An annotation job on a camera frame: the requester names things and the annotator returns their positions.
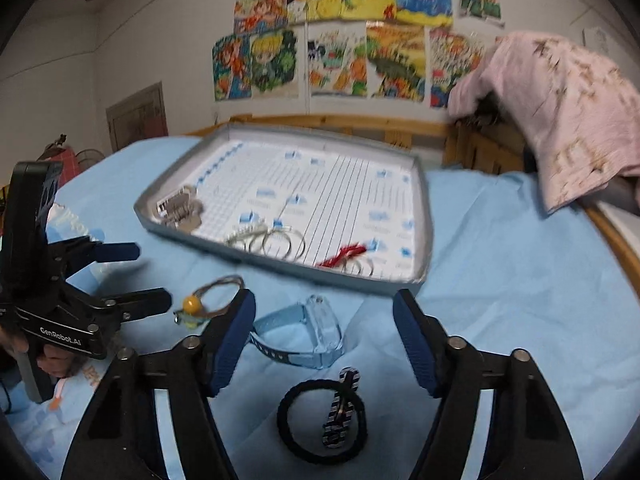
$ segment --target pink blanket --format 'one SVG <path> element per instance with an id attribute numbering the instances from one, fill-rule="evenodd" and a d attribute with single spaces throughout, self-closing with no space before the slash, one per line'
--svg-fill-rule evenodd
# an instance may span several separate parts
<path id="1" fill-rule="evenodd" d="M 640 94 L 607 57 L 561 36 L 514 32 L 456 84 L 450 115 L 473 113 L 491 91 L 536 156 L 549 212 L 619 173 L 640 175 Z"/>

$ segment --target wooden headboard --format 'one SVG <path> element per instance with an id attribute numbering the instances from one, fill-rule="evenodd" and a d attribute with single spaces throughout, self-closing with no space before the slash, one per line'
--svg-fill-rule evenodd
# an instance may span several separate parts
<path id="1" fill-rule="evenodd" d="M 444 166 L 460 164 L 468 170 L 491 174 L 523 170 L 522 153 L 516 153 L 496 140 L 465 126 L 454 124 L 354 115 L 252 116 L 251 114 L 233 116 L 228 122 L 298 126 L 338 131 L 345 135 L 357 135 L 359 131 L 379 131 L 382 132 L 385 142 L 407 150 L 414 146 L 415 137 L 429 137 L 442 143 Z M 209 126 L 188 135 L 204 137 L 222 124 Z M 584 205 L 583 207 L 611 248 L 636 291 L 636 295 L 640 298 L 640 259 L 597 206 Z"/>

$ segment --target yellow bead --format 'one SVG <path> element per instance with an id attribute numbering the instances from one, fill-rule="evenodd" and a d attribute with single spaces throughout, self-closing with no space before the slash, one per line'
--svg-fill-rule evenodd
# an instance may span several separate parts
<path id="1" fill-rule="evenodd" d="M 187 296 L 182 300 L 182 309 L 190 316 L 195 316 L 202 310 L 202 302 L 197 296 Z"/>

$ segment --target red object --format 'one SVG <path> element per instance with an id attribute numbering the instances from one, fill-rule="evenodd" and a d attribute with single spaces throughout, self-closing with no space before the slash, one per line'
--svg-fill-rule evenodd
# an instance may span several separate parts
<path id="1" fill-rule="evenodd" d="M 82 171 L 80 171 L 80 166 L 78 165 L 78 159 L 76 158 L 76 154 L 73 150 L 66 148 L 62 153 L 58 155 L 50 156 L 47 160 L 57 160 L 62 162 L 62 174 L 60 175 L 60 182 L 58 187 L 64 186 L 67 182 L 69 182 L 73 177 L 78 176 Z"/>
<path id="2" fill-rule="evenodd" d="M 320 264 L 316 264 L 316 267 L 329 267 L 330 269 L 333 269 L 350 258 L 355 258 L 359 254 L 366 252 L 367 248 L 362 244 L 347 245 L 341 248 L 338 254 L 333 258 L 329 258 Z"/>

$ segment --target black hair tie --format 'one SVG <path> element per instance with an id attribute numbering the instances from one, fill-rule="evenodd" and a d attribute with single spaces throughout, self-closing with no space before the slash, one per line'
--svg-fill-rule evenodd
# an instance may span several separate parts
<path id="1" fill-rule="evenodd" d="M 311 453 L 293 440 L 293 435 L 291 434 L 288 417 L 289 409 L 293 404 L 293 401 L 296 400 L 296 398 L 303 392 L 311 392 L 315 390 L 331 390 L 337 392 L 353 405 L 353 409 L 358 417 L 358 434 L 356 435 L 353 445 L 349 449 L 336 455 L 316 455 Z M 356 394 L 350 387 L 345 386 L 345 384 L 328 379 L 304 381 L 290 389 L 280 401 L 278 415 L 276 416 L 276 423 L 278 425 L 280 438 L 284 442 L 285 446 L 289 448 L 290 452 L 311 464 L 337 465 L 348 462 L 362 451 L 367 441 L 367 419 L 364 414 L 364 403 L 362 402 L 362 399 L 360 399 L 358 394 Z"/>

